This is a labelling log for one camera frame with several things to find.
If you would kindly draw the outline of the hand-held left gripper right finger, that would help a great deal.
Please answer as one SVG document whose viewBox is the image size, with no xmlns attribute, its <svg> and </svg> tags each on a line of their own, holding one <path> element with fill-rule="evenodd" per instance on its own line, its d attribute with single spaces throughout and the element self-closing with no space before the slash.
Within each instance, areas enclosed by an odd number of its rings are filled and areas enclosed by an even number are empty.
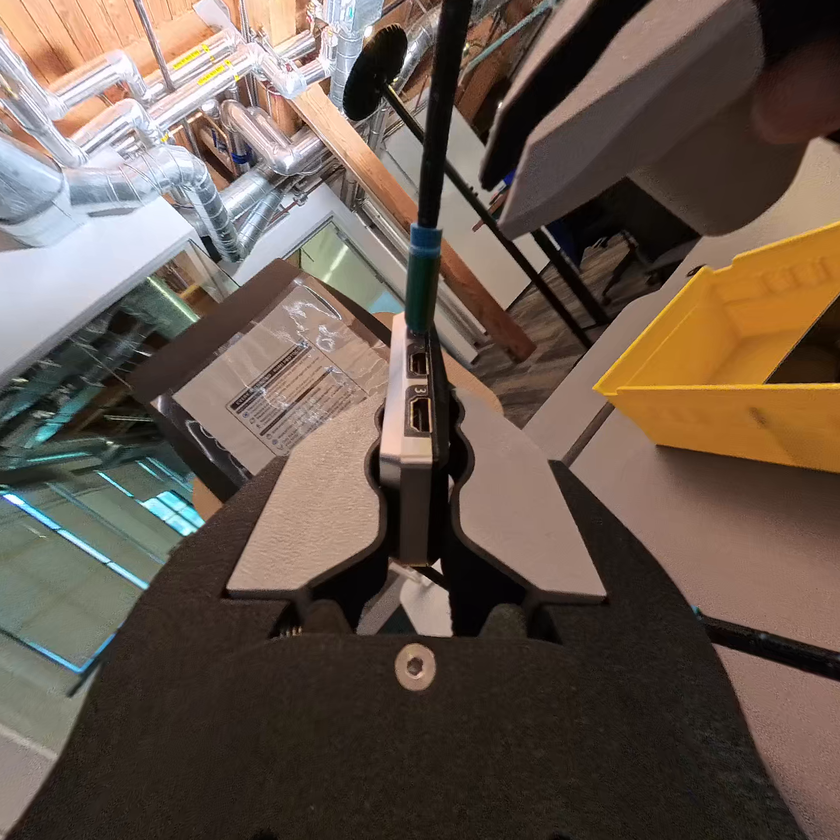
<svg viewBox="0 0 840 840">
<path fill-rule="evenodd" d="M 606 589 L 542 450 L 471 392 L 455 390 L 454 531 L 467 548 L 543 601 L 603 601 Z"/>
</svg>

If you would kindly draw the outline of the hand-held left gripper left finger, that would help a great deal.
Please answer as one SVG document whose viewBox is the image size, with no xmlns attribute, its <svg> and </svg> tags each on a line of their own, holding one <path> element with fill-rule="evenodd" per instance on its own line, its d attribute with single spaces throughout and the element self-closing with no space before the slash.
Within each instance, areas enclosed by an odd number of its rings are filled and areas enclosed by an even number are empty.
<svg viewBox="0 0 840 840">
<path fill-rule="evenodd" d="M 359 404 L 291 450 L 231 573 L 234 598 L 324 597 L 340 576 L 359 575 L 372 598 L 388 568 L 387 517 L 371 476 L 381 404 Z"/>
</svg>

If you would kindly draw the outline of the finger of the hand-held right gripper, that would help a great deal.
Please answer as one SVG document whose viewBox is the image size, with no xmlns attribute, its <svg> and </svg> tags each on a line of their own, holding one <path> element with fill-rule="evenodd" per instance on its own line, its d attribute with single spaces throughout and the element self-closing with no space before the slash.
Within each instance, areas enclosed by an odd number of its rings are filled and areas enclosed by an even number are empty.
<svg viewBox="0 0 840 840">
<path fill-rule="evenodd" d="M 756 133 L 768 2 L 562 2 L 515 75 L 480 180 L 512 173 L 500 227 L 533 231 L 629 180 L 701 235 L 793 183 L 807 143 Z"/>
</svg>

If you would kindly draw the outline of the silver hdmi hub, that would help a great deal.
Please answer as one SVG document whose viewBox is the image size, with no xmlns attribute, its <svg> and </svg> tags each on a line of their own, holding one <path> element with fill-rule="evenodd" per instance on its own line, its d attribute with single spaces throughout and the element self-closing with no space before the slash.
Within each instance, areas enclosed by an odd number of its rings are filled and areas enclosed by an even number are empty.
<svg viewBox="0 0 840 840">
<path fill-rule="evenodd" d="M 394 560 L 431 566 L 448 511 L 452 390 L 435 328 L 413 332 L 401 312 L 391 333 L 379 448 L 388 540 Z"/>
</svg>

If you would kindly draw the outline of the yellow plastic bin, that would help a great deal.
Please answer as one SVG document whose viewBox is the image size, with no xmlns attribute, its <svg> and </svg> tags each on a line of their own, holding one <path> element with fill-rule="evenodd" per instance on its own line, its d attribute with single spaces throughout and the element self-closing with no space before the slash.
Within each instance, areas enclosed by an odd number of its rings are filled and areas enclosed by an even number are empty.
<svg viewBox="0 0 840 840">
<path fill-rule="evenodd" d="M 702 267 L 595 385 L 655 444 L 839 471 L 839 384 L 767 384 L 838 308 L 839 225 Z"/>
</svg>

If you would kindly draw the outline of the spiral duct elbow run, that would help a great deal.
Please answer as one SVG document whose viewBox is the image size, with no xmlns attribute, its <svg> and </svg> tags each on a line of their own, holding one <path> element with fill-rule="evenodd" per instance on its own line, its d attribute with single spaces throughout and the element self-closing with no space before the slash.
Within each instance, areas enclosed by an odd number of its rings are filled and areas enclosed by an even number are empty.
<svg viewBox="0 0 840 840">
<path fill-rule="evenodd" d="M 219 192 L 207 166 L 181 146 L 162 145 L 110 167 L 62 170 L 71 206 L 84 214 L 116 214 L 181 191 L 199 235 L 230 264 L 242 262 L 278 212 L 284 192 L 277 174 L 259 167 Z"/>
</svg>

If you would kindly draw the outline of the person's right hand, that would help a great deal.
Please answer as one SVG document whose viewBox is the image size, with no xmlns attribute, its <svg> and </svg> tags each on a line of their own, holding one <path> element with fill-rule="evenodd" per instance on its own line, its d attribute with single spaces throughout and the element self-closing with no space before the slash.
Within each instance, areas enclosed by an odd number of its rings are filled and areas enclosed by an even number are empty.
<svg viewBox="0 0 840 840">
<path fill-rule="evenodd" d="M 797 144 L 839 131 L 838 65 L 800 63 L 765 71 L 752 97 L 756 133 L 772 144 Z"/>
</svg>

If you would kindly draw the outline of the wooden ceiling beam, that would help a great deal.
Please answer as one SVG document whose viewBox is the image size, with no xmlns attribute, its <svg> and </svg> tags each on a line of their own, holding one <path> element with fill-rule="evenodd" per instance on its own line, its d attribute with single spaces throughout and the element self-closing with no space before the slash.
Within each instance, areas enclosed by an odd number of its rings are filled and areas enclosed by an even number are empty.
<svg viewBox="0 0 840 840">
<path fill-rule="evenodd" d="M 311 85 L 290 104 L 363 189 L 372 194 L 374 204 L 407 234 L 410 224 L 417 220 L 417 205 L 320 85 Z M 535 351 L 534 342 L 446 240 L 442 243 L 440 269 L 446 286 L 509 357 L 523 362 Z"/>
</svg>

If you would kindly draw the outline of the black round disc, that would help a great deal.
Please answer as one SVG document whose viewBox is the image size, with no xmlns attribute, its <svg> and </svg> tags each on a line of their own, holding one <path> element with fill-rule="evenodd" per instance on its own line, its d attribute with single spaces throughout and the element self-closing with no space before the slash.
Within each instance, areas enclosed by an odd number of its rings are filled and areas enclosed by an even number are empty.
<svg viewBox="0 0 840 840">
<path fill-rule="evenodd" d="M 364 43 L 344 85 L 342 108 L 348 120 L 358 122 L 372 115 L 400 74 L 406 52 L 406 31 L 396 24 Z"/>
</svg>

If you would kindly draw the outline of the black bin divider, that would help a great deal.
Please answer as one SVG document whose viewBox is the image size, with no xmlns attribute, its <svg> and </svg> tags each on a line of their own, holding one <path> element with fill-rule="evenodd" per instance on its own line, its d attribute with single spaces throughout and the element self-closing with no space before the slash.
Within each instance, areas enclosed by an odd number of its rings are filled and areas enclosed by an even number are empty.
<svg viewBox="0 0 840 840">
<path fill-rule="evenodd" d="M 787 353 L 767 384 L 839 383 L 839 310 L 827 310 Z"/>
</svg>

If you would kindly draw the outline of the silver insulated pipes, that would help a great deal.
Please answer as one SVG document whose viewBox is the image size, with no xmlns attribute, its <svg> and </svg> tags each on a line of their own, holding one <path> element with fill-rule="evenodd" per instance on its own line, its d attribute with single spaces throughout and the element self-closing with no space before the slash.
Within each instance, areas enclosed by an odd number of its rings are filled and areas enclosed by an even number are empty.
<svg viewBox="0 0 840 840">
<path fill-rule="evenodd" d="M 43 87 L 2 34 L 2 110 L 34 138 L 59 165 L 88 162 L 101 147 L 133 136 L 153 149 L 172 143 L 174 129 L 211 101 L 246 83 L 265 82 L 286 100 L 333 78 L 339 47 L 350 43 L 359 21 L 359 2 L 310 2 L 308 17 L 322 24 L 318 35 L 297 35 L 287 47 L 246 41 L 231 27 L 220 28 L 156 75 L 143 77 L 122 50 L 100 55 L 92 63 Z M 70 137 L 57 128 L 68 112 L 111 88 L 127 96 L 100 111 Z"/>
</svg>

